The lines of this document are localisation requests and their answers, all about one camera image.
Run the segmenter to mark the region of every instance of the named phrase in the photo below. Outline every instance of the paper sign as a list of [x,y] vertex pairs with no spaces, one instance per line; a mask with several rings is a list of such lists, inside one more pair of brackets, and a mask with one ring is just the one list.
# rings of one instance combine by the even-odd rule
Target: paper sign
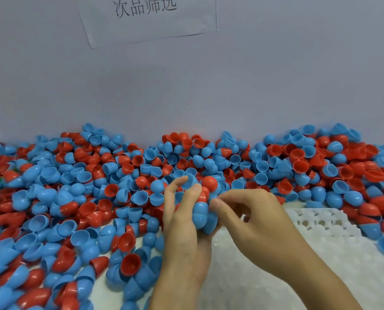
[[216,0],[76,0],[92,48],[216,31]]

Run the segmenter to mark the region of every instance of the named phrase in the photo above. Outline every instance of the forearm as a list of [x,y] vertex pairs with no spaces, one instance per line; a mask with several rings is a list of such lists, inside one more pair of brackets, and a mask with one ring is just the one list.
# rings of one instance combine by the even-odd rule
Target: forearm
[[149,310],[195,310],[199,290],[188,272],[162,268],[153,290]]
[[287,283],[308,310],[362,310],[344,282],[313,251],[298,263]]

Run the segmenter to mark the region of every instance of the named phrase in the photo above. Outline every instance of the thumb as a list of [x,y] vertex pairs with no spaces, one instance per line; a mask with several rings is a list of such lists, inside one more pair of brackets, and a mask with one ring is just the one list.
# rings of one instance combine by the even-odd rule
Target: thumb
[[210,201],[210,210],[216,212],[220,223],[226,227],[232,238],[235,238],[239,235],[239,233],[242,231],[244,223],[229,205],[227,205],[222,200],[215,198]]

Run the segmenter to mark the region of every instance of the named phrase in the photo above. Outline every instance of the pile of capsules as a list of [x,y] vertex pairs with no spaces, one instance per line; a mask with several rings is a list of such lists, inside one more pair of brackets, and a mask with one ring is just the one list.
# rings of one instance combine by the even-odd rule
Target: pile of capsules
[[189,178],[176,209],[200,183],[192,220],[206,234],[217,225],[211,199],[260,188],[281,204],[343,210],[384,254],[384,146],[362,142],[343,124],[267,135],[252,148],[228,132],[215,143],[171,133],[146,149],[85,124],[60,138],[0,143],[0,310],[91,310],[88,298],[106,268],[107,286],[123,291],[121,309],[138,309],[162,266],[151,250],[164,249],[156,236],[164,189],[182,176]]

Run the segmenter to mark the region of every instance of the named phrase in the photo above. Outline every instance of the hand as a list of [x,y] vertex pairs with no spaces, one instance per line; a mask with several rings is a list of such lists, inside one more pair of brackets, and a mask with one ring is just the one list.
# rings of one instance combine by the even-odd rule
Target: hand
[[177,178],[165,189],[165,250],[162,271],[151,299],[151,309],[193,309],[208,274],[212,238],[220,225],[211,235],[196,230],[192,222],[192,209],[202,191],[199,184],[185,191],[179,209],[175,212],[174,194],[187,180],[187,176]]
[[277,198],[263,189],[229,190],[211,200],[210,210],[252,263],[284,281],[301,259],[316,256]]

